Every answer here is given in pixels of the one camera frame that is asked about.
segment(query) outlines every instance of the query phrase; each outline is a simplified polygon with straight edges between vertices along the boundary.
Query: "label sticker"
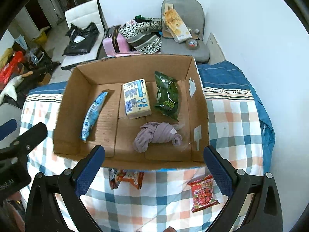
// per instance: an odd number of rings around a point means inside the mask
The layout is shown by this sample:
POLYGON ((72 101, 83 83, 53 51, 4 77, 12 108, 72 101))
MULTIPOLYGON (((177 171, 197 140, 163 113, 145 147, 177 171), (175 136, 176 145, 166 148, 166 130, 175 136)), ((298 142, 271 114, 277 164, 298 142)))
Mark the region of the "label sticker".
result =
POLYGON ((202 138, 202 127, 201 127, 201 125, 194 128, 193 133, 194 133, 194 140, 196 141, 196 150, 200 151, 200 139, 202 138))
POLYGON ((82 37, 82 36, 77 36, 77 37, 75 37, 75 39, 73 40, 75 43, 80 43, 81 41, 83 41, 83 40, 85 40, 85 38, 84 37, 82 37))
POLYGON ((194 80, 192 81, 192 79, 189 79, 189 84, 190 84, 190 88, 189 88, 189 92, 190 92, 190 97, 192 98, 193 94, 196 91, 196 86, 195 86, 195 82, 194 80))
POLYGON ((71 32, 71 36, 73 35, 74 31, 75 31, 75 29, 73 29, 73 30, 72 30, 72 32, 71 32))
POLYGON ((173 127, 173 129, 172 130, 170 130, 170 133, 171 134, 175 134, 177 131, 175 130, 175 128, 173 127))

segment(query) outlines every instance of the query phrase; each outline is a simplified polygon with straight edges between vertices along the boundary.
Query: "gray chair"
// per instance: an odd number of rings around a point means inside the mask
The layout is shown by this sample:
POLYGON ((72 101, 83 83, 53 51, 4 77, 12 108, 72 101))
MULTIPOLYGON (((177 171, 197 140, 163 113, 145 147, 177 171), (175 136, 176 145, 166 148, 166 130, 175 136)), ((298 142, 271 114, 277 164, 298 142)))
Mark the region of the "gray chair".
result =
MULTIPOLYGON (((198 49, 189 50, 186 47, 186 42, 176 43, 173 38, 162 37, 161 53, 162 54, 179 54, 191 55, 197 62, 207 62, 210 54, 206 44, 203 43, 205 15, 201 4, 196 0, 164 0, 161 7, 161 13, 164 14, 164 4, 171 3, 174 9, 180 15, 187 27, 192 30, 200 31, 198 40, 198 49)), ((162 31, 166 31, 167 27, 163 23, 162 31)))

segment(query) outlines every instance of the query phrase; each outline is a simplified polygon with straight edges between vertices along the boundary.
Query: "black bag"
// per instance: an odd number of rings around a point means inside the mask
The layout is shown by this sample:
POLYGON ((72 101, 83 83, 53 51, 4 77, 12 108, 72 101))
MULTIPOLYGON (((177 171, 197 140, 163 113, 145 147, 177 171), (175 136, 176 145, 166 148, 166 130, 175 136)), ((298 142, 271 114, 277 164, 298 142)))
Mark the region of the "black bag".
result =
POLYGON ((83 30, 71 23, 71 28, 65 35, 70 38, 70 42, 63 54, 84 55, 91 51, 98 38, 99 31, 94 22, 91 22, 83 30))

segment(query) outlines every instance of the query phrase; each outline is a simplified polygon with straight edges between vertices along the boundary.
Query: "red bag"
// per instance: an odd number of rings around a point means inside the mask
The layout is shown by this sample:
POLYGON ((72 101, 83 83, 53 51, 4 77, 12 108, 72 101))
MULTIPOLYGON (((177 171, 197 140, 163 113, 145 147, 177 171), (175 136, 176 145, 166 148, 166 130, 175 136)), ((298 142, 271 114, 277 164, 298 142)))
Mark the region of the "red bag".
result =
POLYGON ((192 213, 219 204, 219 202, 214 199, 214 178, 212 175, 208 175, 204 179, 188 183, 188 185, 191 187, 193 197, 192 213))
POLYGON ((10 63, 6 64, 0 71, 0 89, 3 90, 4 87, 9 82, 9 79, 13 72, 19 73, 18 64, 24 61, 24 54, 21 51, 17 51, 13 56, 10 63))

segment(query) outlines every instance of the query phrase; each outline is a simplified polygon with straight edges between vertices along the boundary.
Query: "cardboard box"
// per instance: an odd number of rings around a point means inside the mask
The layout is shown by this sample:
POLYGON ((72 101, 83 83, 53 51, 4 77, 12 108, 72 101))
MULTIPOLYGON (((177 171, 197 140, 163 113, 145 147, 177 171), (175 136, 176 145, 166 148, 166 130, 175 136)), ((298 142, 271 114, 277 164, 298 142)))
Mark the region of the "cardboard box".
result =
POLYGON ((105 148, 104 167, 156 170, 205 165, 203 148, 209 145, 208 112, 195 60, 190 56, 153 54, 77 66, 62 98, 53 142, 56 155, 76 161, 86 157, 95 145, 102 145, 105 148), (145 153, 138 153, 132 144, 141 125, 149 121, 177 124, 153 108, 157 94, 156 70, 178 80, 178 120, 182 126, 178 133, 183 137, 183 144, 174 147, 171 142, 150 143, 145 153), (140 78, 146 81, 152 114, 129 119, 125 114, 122 84, 140 78), (109 94, 84 143, 79 137, 85 115, 102 91, 109 91, 109 94))

